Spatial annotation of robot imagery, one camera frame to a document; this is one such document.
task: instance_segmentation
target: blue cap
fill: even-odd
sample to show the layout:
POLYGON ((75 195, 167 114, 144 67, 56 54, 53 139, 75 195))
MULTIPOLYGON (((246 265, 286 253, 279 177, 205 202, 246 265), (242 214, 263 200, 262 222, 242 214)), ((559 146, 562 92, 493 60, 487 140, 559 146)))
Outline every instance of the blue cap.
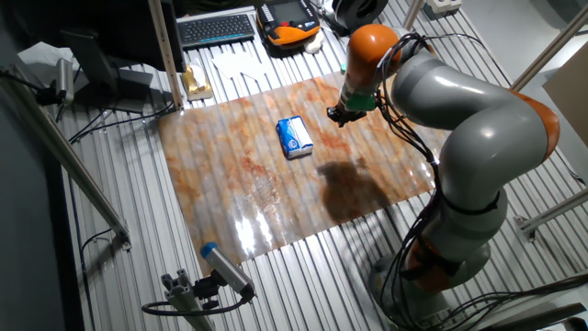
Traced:
POLYGON ((206 259, 210 252, 212 252, 212 250, 216 247, 218 247, 218 245, 215 242, 209 242, 206 245, 202 246, 202 249, 200 249, 200 254, 202 255, 202 258, 206 259))

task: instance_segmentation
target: small gold object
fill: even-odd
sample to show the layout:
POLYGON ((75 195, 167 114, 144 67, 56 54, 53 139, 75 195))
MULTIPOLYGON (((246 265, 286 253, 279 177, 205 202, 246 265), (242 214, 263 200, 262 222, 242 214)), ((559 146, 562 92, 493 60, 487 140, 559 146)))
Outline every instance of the small gold object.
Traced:
POLYGON ((182 74, 182 81, 186 89, 188 101, 196 101, 212 97, 212 87, 204 68, 197 63, 186 65, 186 72, 182 74))

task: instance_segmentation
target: wire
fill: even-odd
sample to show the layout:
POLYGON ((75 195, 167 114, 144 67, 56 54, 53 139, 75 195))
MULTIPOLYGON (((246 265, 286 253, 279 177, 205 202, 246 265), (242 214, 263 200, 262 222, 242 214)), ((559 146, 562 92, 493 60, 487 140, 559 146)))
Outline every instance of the wire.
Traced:
POLYGON ((584 181, 584 179, 580 176, 578 176, 578 174, 576 174, 575 172, 573 172, 568 165, 564 164, 566 169, 568 170, 568 173, 570 174, 571 178, 573 178, 575 181, 577 181, 578 183, 586 186, 586 182, 584 181))
POLYGON ((18 82, 24 86, 28 86, 39 93, 47 93, 44 88, 38 87, 34 84, 31 84, 31 83, 27 82, 26 80, 23 80, 23 79, 16 77, 13 74, 9 74, 8 71, 6 71, 6 70, 0 70, 0 78, 1 77, 6 77, 8 79, 12 79, 13 81, 18 82))
MULTIPOLYGON (((72 197, 72 210, 73 210, 73 221, 75 222, 75 232, 77 234, 77 244, 78 246, 82 244, 81 234, 80 234, 80 223, 77 217, 77 208, 75 207, 75 195, 74 195, 74 182, 72 178, 68 175, 67 179, 70 185, 70 196, 72 197)), ((85 290, 85 298, 88 301, 88 311, 90 312, 90 323, 92 324, 92 329, 96 330, 96 324, 94 322, 94 310, 92 309, 92 300, 90 299, 90 286, 88 285, 88 277, 87 272, 85 270, 85 262, 84 262, 84 254, 82 250, 80 250, 80 264, 82 265, 82 280, 84 281, 84 290, 85 290)))
POLYGON ((157 110, 156 112, 154 112, 151 115, 143 115, 143 116, 140 116, 140 117, 138 117, 136 119, 121 120, 121 121, 110 123, 110 124, 96 126, 96 127, 92 128, 92 129, 90 129, 88 131, 85 131, 85 132, 81 132, 80 131, 80 132, 76 133, 72 138, 70 138, 70 143, 78 143, 82 138, 84 138, 86 135, 88 135, 89 133, 91 133, 93 131, 102 130, 102 129, 109 128, 109 127, 115 126, 115 125, 129 123, 129 122, 132 122, 132 121, 135 121, 135 120, 147 120, 147 119, 150 119, 150 118, 157 118, 162 113, 164 113, 168 109, 170 109, 173 105, 174 105, 174 102, 172 101, 165 108, 163 108, 161 110, 157 110))
POLYGON ((208 315, 212 315, 212 314, 224 314, 224 313, 228 313, 230 311, 233 311, 239 307, 241 307, 242 305, 248 303, 251 299, 253 299, 253 297, 249 298, 249 299, 245 299, 242 298, 238 303, 229 306, 229 307, 224 307, 224 308, 218 308, 218 309, 213 309, 213 310, 209 310, 209 311, 188 311, 188 312, 178 312, 178 311, 160 311, 158 309, 153 309, 153 307, 162 307, 162 306, 168 306, 168 305, 172 305, 169 302, 151 302, 151 303, 147 303, 144 304, 143 307, 141 307, 141 310, 143 310, 145 313, 147 314, 152 314, 152 315, 156 315, 156 316, 184 316, 184 317, 189 317, 189 316, 208 316, 208 315))
POLYGON ((486 50, 486 52, 488 52, 488 50, 483 46, 479 39, 464 34, 456 33, 444 36, 425 37, 420 36, 417 33, 409 33, 407 35, 402 36, 397 41, 397 43, 394 44, 386 52, 386 54, 382 58, 382 61, 377 66, 377 70, 374 73, 373 77, 374 83, 382 84, 383 95, 381 95, 381 91, 378 91, 378 93, 375 95, 376 104, 380 110, 380 113, 382 114, 382 117, 385 121, 388 122, 391 131, 397 137, 413 146, 419 153, 421 153, 424 156, 426 161, 433 168, 433 173, 435 174, 436 189, 433 193, 433 196, 431 197, 427 205, 423 208, 423 210, 416 217, 416 220, 414 221, 413 226, 411 226, 411 228, 409 229, 408 234, 402 239, 401 248, 396 252, 396 256, 390 264, 390 268, 386 274, 386 278, 382 284, 382 288, 380 290, 378 297, 380 305, 383 306, 383 297, 386 290, 386 285, 390 281, 390 296, 392 299, 393 306, 397 308, 397 313, 396 315, 388 315, 388 318, 392 321, 392 323, 394 323, 398 327, 407 330, 454 331, 458 328, 461 328, 466 323, 470 323, 467 326, 467 329, 470 330, 471 328, 475 327, 475 325, 479 324, 493 310, 507 302, 511 302, 513 300, 520 299, 526 296, 546 295, 554 291, 566 291, 581 286, 585 283, 588 283, 588 275, 582 275, 579 277, 570 278, 546 286, 542 286, 530 291, 501 291, 482 294, 481 296, 473 298, 456 307, 443 321, 441 321, 441 323, 427 328, 424 328, 421 325, 419 325, 416 321, 414 321, 413 317, 411 316, 407 301, 407 295, 404 289, 405 286, 403 285, 403 282, 407 280, 403 279, 403 277, 401 276, 401 272, 404 266, 406 265, 406 259, 411 250, 411 247, 414 245, 414 241, 419 237, 419 235, 426 227, 426 225, 429 224, 430 221, 435 218, 436 213, 439 212, 438 206, 440 200, 442 199, 442 193, 440 191, 438 162, 436 161, 435 156, 433 155, 431 150, 426 146, 424 141, 418 135, 418 133, 416 133, 413 130, 413 128, 406 123, 406 121, 404 120, 404 116, 400 114, 395 107, 393 107, 389 89, 387 87, 386 78, 390 73, 390 68, 394 65, 394 61, 392 59, 398 53, 398 51, 400 51, 400 49, 409 45, 410 42, 414 42, 412 46, 412 51, 416 52, 418 47, 428 47, 428 45, 426 44, 427 40, 449 37, 459 37, 474 40, 475 42, 479 43, 480 46, 482 46, 482 48, 486 50), (472 307, 475 308, 475 310, 471 314, 467 314, 462 321, 455 325, 452 325, 449 328, 444 328, 444 325, 448 325, 449 322, 457 316, 466 314, 467 310, 470 310, 472 307))
POLYGON ((76 134, 74 134, 72 136, 72 138, 70 138, 70 143, 72 143, 73 141, 75 141, 75 139, 82 133, 84 132, 85 129, 89 128, 96 120, 98 120, 100 118, 100 116, 102 116, 102 109, 100 109, 98 111, 98 115, 96 115, 96 117, 94 117, 93 120, 90 120, 89 123, 87 123, 80 131, 78 131, 76 134))
POLYGON ((475 44, 479 45, 480 47, 482 47, 484 49, 484 51, 486 51, 486 54, 488 54, 488 57, 490 58, 490 60, 492 60, 492 63, 494 63, 494 66, 496 66, 496 68, 498 68, 498 71, 503 76, 506 83, 508 83, 508 85, 511 84, 508 77, 506 77, 506 74, 503 72, 503 69, 500 67, 500 65, 498 65, 496 60, 494 60, 494 57, 492 56, 492 53, 490 53, 490 50, 486 47, 486 45, 484 45, 484 43, 479 38, 470 36, 465 33, 448 33, 448 34, 441 35, 441 36, 424 37, 424 39, 425 40, 438 40, 438 39, 452 38, 452 37, 470 40, 470 41, 473 41, 475 44))
POLYGON ((108 232, 110 232, 110 231, 112 231, 112 228, 110 228, 110 229, 108 229, 108 230, 105 230, 105 231, 103 231, 103 232, 100 232, 100 233, 94 234, 94 235, 92 235, 91 237, 89 237, 89 238, 88 238, 88 239, 87 239, 87 240, 84 242, 84 244, 82 245, 82 249, 80 249, 80 253, 81 253, 81 254, 83 254, 83 253, 84 253, 84 248, 85 248, 85 247, 86 247, 88 244, 90 244, 90 242, 91 242, 92 240, 94 240, 94 238, 98 237, 99 235, 106 234, 106 233, 108 233, 108 232))

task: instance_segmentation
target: orange device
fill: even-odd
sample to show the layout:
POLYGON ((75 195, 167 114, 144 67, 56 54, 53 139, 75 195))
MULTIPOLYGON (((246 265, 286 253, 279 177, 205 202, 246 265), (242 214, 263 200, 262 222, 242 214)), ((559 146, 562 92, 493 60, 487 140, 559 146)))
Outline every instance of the orange device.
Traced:
POLYGON ((289 48, 319 32, 319 17, 307 0, 275 0, 256 6, 257 25, 270 43, 289 48))

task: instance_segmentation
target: black cable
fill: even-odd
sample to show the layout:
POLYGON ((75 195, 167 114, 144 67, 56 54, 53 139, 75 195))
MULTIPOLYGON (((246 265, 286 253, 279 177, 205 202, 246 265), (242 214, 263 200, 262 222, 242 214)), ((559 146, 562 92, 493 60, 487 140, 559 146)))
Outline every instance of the black cable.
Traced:
POLYGON ((98 115, 96 115, 96 116, 94 117, 94 119, 93 119, 93 120, 90 120, 90 122, 89 122, 89 123, 87 123, 87 124, 86 124, 86 125, 85 125, 85 126, 84 126, 84 127, 81 129, 81 130, 80 130, 80 131, 78 131, 76 134, 74 134, 74 135, 72 136, 72 138, 70 138, 70 139, 69 139, 69 142, 70 142, 70 143, 72 143, 73 141, 75 141, 75 139, 76 139, 76 138, 77 138, 77 137, 78 137, 78 136, 79 136, 79 135, 80 135, 82 132, 84 132, 84 130, 85 130, 85 129, 89 128, 89 127, 90 127, 90 126, 91 126, 91 125, 92 125, 92 124, 93 124, 95 121, 97 121, 97 120, 100 118, 100 116, 102 116, 102 109, 99 109, 99 111, 98 111, 98 115))
POLYGON ((163 109, 161 109, 161 110, 157 110, 156 112, 154 112, 154 113, 153 113, 153 114, 151 114, 151 115, 143 115, 143 116, 140 116, 140 117, 138 117, 138 118, 136 118, 136 119, 121 120, 121 121, 114 122, 114 123, 110 123, 110 124, 100 125, 100 126, 97 126, 97 127, 94 127, 94 128, 92 128, 92 129, 90 129, 90 130, 88 130, 88 131, 85 131, 85 132, 83 132, 83 133, 80 133, 80 132, 78 132, 78 133, 80 133, 80 134, 78 134, 78 135, 75 137, 75 139, 70 139, 70 140, 71 140, 71 141, 70 141, 70 143, 77 143, 77 142, 79 142, 79 141, 80 141, 82 138, 84 138, 86 135, 88 135, 89 133, 91 133, 91 132, 93 132, 93 131, 97 131, 97 130, 101 130, 101 129, 109 128, 109 127, 111 127, 111 126, 115 126, 115 125, 120 125, 120 124, 124 124, 124 123, 129 123, 129 122, 132 122, 132 121, 135 121, 135 120, 147 120, 147 119, 150 119, 150 118, 153 118, 153 117, 158 117, 158 116, 160 116, 162 113, 164 113, 165 111, 167 111, 168 109, 170 109, 170 108, 171 108, 173 105, 174 105, 174 102, 172 101, 172 102, 170 102, 170 103, 169 103, 169 104, 168 104, 168 105, 167 105, 165 108, 163 108, 163 109))
POLYGON ((507 291, 507 292, 486 293, 486 294, 481 295, 480 297, 477 297, 477 298, 474 298, 472 300, 469 300, 467 302, 462 303, 460 306, 458 306, 456 309, 454 309, 452 311, 452 313, 448 317, 446 317, 439 325, 437 325, 435 328, 432 328, 431 330, 439 330, 439 329, 442 329, 443 331, 457 330, 459 327, 461 327, 462 325, 464 325, 465 323, 470 321, 476 315, 480 314, 484 310, 488 310, 488 312, 486 312, 484 315, 482 315, 472 325, 470 325, 468 327, 468 330, 470 330, 475 325, 477 325, 479 322, 481 322, 481 320, 483 320, 483 318, 486 315, 488 315, 492 310, 494 310, 495 308, 497 308, 498 306, 500 306, 504 303, 511 302, 516 299, 521 299, 521 298, 527 297, 527 296, 548 295, 548 294, 551 294, 551 293, 554 293, 557 291, 568 291, 568 290, 580 287, 586 283, 588 283, 588 274, 567 278, 565 280, 560 280, 560 281, 557 281, 557 282, 554 282, 554 283, 551 283, 548 285, 544 285, 544 286, 541 286, 541 287, 538 287, 538 288, 535 288, 532 290, 528 290, 528 291, 513 291, 513 292, 507 291), (490 297, 490 296, 495 296, 495 298, 491 298, 491 299, 486 298, 486 297, 490 297), (442 328, 442 326, 444 324, 446 324, 449 320, 454 318, 454 316, 461 314, 462 312, 465 312, 465 310, 470 308, 472 305, 475 305, 476 303, 479 303, 479 302, 484 302, 484 301, 487 302, 489 300, 494 300, 494 302, 488 303, 485 306, 477 309, 476 311, 474 311, 472 314, 470 314, 467 318, 465 318, 463 321, 461 321, 457 325, 453 325, 452 327, 450 327, 448 329, 442 328))
POLYGON ((443 39, 443 38, 451 38, 451 37, 458 37, 458 38, 461 38, 461 39, 467 39, 467 40, 470 40, 470 41, 474 41, 476 44, 478 44, 479 46, 481 46, 484 49, 484 51, 486 51, 486 54, 488 54, 488 57, 490 58, 490 60, 492 61, 492 63, 494 63, 494 66, 498 69, 498 71, 500 72, 500 74, 503 76, 503 78, 506 81, 506 83, 508 85, 511 84, 510 80, 508 79, 508 77, 506 77, 506 74, 503 72, 503 69, 500 67, 500 65, 498 65, 498 63, 496 62, 496 60, 494 60, 494 57, 490 53, 490 50, 488 48, 486 48, 486 45, 484 45, 484 43, 479 38, 470 36, 469 34, 465 34, 465 33, 448 33, 448 34, 441 35, 441 36, 425 37, 425 39, 426 40, 435 40, 435 39, 443 39))
MULTIPOLYGON (((421 153, 424 156, 426 161, 433 168, 433 172, 435 173, 435 182, 438 183, 438 180, 437 180, 438 173, 437 173, 437 169, 436 169, 437 166, 436 166, 435 157, 434 157, 433 153, 426 146, 426 144, 421 139, 421 137, 418 135, 418 133, 416 133, 413 130, 413 128, 410 125, 408 125, 408 123, 406 123, 403 115, 401 115, 392 106, 390 94, 389 94, 387 83, 386 83, 386 79, 390 73, 390 67, 393 64, 392 59, 394 59, 396 54, 404 46, 408 45, 408 43, 411 41, 414 41, 413 51, 416 51, 416 49, 419 46, 426 47, 426 43, 424 42, 424 38, 416 33, 410 33, 410 34, 407 34, 407 35, 400 37, 399 40, 387 51, 386 55, 382 59, 380 66, 379 66, 380 71, 379 72, 376 71, 374 73, 373 81, 376 83, 377 79, 381 80, 381 83, 383 85, 382 89, 384 92, 384 96, 383 97, 380 95, 377 96, 377 98, 378 98, 377 101, 378 101, 378 105, 379 105, 379 109, 382 114, 382 117, 384 118, 384 120, 386 120, 388 122, 389 127, 390 127, 391 131, 393 132, 393 134, 395 134, 397 137, 399 137, 400 139, 402 139, 406 143, 410 144, 412 147, 414 147, 419 153, 421 153)), ((410 248, 413 246, 417 235, 420 234, 420 232, 424 229, 424 225, 426 225, 428 223, 428 221, 432 218, 431 212, 435 210, 435 208, 433 208, 433 207, 438 203, 438 201, 439 201, 438 194, 435 192, 434 196, 431 198, 431 200, 429 201, 427 206, 425 206, 425 208, 419 213, 413 226, 409 230, 409 233, 403 238, 401 248, 398 252, 396 252, 396 256, 394 257, 394 259, 392 260, 392 262, 390 264, 390 268, 389 268, 388 273, 386 275, 386 279, 384 280, 384 283, 382 285, 382 289, 379 294, 379 301, 380 301, 380 303, 382 303, 383 302, 383 294, 384 294, 384 291, 386 288, 386 284, 388 283, 388 281, 390 281, 390 276, 392 276, 391 286, 390 286, 390 296, 392 298, 392 304, 396 307, 403 306, 404 309, 399 310, 399 314, 397 317, 400 318, 400 321, 398 319, 393 318, 392 316, 389 316, 389 319, 397 326, 405 328, 405 329, 422 329, 422 328, 418 325, 417 322, 415 322, 413 320, 413 317, 409 313, 407 295, 404 292, 404 286, 402 286, 403 280, 402 280, 402 277, 400 277, 400 278, 398 278, 398 277, 401 274, 402 266, 405 265, 405 261, 408 256, 408 253, 410 251, 410 248), (397 301, 396 291, 395 291, 397 282, 400 283, 400 300, 401 300, 400 302, 397 301)))
MULTIPOLYGON (((78 247, 82 246, 82 236, 80 233, 80 223, 77 217, 77 208, 75 207, 75 195, 74 195, 74 183, 72 178, 68 175, 67 179, 69 180, 70 184, 70 195, 72 197, 72 210, 73 210, 73 221, 75 222, 75 231, 77 234, 77 245, 78 247)), ((84 281, 84 290, 85 290, 85 298, 88 301, 88 311, 90 312, 90 323, 92 324, 92 329, 96 331, 96 324, 94 322, 94 310, 92 309, 92 300, 90 299, 90 286, 88 285, 88 277, 87 272, 85 270, 85 262, 84 262, 84 254, 82 250, 80 250, 80 264, 82 265, 82 279, 84 281)))
POLYGON ((87 239, 87 240, 84 242, 84 244, 82 245, 82 249, 80 249, 80 254, 83 254, 83 253, 84 253, 84 248, 85 248, 85 247, 86 247, 88 244, 90 244, 90 242, 91 242, 92 240, 94 240, 94 238, 98 237, 99 235, 102 235, 102 234, 108 233, 108 232, 110 232, 110 231, 112 231, 112 228, 110 228, 110 229, 108 229, 108 230, 105 230, 105 231, 103 231, 103 232, 100 232, 100 233, 94 234, 94 235, 92 235, 91 237, 89 237, 89 238, 88 238, 88 239, 87 239))
POLYGON ((172 311, 160 311, 158 309, 153 309, 153 307, 162 307, 162 306, 167 306, 167 305, 172 305, 169 302, 151 302, 151 303, 147 303, 144 304, 143 307, 141 307, 141 310, 143 310, 144 313, 147 314, 152 314, 152 315, 156 315, 156 316, 184 316, 184 317, 189 317, 189 316, 208 316, 208 315, 213 315, 213 314, 224 314, 224 313, 228 313, 230 311, 233 311, 239 307, 241 307, 242 305, 248 303, 251 299, 253 299, 253 296, 249 299, 245 299, 242 298, 238 303, 229 306, 229 307, 224 307, 224 308, 218 308, 218 309, 213 309, 213 310, 208 310, 208 311, 197 311, 197 312, 193 312, 193 311, 189 311, 189 312, 172 312, 172 311))
POLYGON ((27 82, 26 80, 20 79, 20 78, 16 77, 15 75, 10 74, 6 70, 0 70, 0 78, 2 78, 2 77, 6 77, 8 79, 12 79, 13 81, 18 82, 18 83, 20 83, 20 84, 22 84, 24 86, 28 86, 28 87, 34 89, 35 91, 37 91, 39 93, 47 93, 44 88, 38 87, 38 86, 36 86, 34 84, 31 84, 31 83, 27 82))

